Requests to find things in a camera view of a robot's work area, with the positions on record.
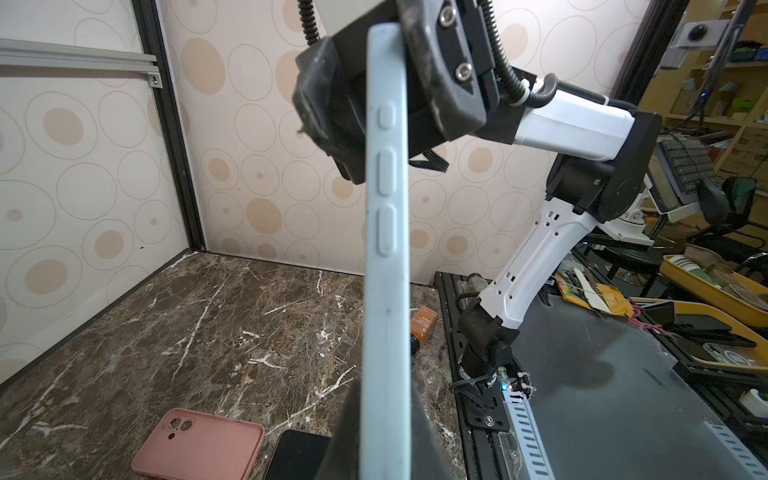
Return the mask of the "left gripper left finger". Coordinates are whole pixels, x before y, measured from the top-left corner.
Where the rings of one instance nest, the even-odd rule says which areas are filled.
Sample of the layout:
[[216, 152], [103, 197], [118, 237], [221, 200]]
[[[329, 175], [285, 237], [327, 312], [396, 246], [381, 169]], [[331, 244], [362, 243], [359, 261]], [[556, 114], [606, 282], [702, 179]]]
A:
[[356, 480], [360, 478], [361, 380], [350, 385], [339, 420], [314, 478]]

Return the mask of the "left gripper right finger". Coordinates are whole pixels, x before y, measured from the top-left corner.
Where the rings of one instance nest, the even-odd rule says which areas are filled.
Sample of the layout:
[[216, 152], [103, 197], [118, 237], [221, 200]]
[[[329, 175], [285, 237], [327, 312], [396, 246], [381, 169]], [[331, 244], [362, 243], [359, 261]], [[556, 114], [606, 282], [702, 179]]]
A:
[[411, 387], [411, 479], [449, 480], [456, 476], [450, 462], [431, 431], [424, 405]]

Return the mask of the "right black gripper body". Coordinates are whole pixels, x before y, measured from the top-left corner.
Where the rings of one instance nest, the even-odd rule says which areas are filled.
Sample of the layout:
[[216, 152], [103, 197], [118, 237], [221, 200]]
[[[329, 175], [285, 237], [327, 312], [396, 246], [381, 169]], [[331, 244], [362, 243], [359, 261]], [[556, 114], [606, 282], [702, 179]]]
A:
[[533, 75], [507, 59], [489, 1], [377, 1], [326, 36], [313, 2], [298, 11], [307, 47], [292, 102], [303, 133], [354, 184], [366, 180], [367, 37], [377, 25], [400, 35], [403, 57], [391, 77], [413, 167], [446, 171], [434, 150], [464, 135], [511, 143], [523, 112], [540, 105]]

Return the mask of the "purple smartphone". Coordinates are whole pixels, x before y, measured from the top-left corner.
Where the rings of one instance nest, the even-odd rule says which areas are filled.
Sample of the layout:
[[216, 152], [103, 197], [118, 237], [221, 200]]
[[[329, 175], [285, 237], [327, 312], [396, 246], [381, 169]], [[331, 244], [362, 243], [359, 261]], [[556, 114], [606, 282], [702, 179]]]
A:
[[317, 474], [331, 438], [288, 429], [270, 459], [264, 480], [312, 480]]

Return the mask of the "phone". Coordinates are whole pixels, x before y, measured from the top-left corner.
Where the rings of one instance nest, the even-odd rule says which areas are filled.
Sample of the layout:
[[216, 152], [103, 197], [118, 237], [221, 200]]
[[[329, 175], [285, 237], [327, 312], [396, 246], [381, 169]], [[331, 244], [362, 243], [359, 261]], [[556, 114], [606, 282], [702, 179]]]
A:
[[377, 24], [367, 34], [362, 479], [411, 476], [407, 134], [401, 28]]

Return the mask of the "pink phone case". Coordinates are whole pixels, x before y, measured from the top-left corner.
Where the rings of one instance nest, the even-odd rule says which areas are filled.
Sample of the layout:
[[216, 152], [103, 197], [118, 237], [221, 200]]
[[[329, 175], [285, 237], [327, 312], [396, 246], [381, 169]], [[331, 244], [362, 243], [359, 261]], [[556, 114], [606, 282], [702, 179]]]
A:
[[157, 479], [246, 479], [264, 435], [257, 423], [174, 408], [149, 434], [131, 467]]

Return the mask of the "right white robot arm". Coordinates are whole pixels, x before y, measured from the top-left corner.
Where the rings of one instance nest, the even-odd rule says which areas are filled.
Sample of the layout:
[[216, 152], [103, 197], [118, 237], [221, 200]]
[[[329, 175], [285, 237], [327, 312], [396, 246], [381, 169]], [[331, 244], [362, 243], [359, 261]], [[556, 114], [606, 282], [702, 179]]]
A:
[[539, 219], [460, 317], [462, 367], [490, 377], [513, 362], [524, 316], [567, 253], [638, 195], [660, 117], [514, 68], [489, 1], [381, 1], [329, 36], [312, 2], [298, 10], [302, 129], [345, 180], [367, 188], [365, 377], [406, 383], [408, 168], [445, 171], [435, 148], [464, 135], [557, 154]]

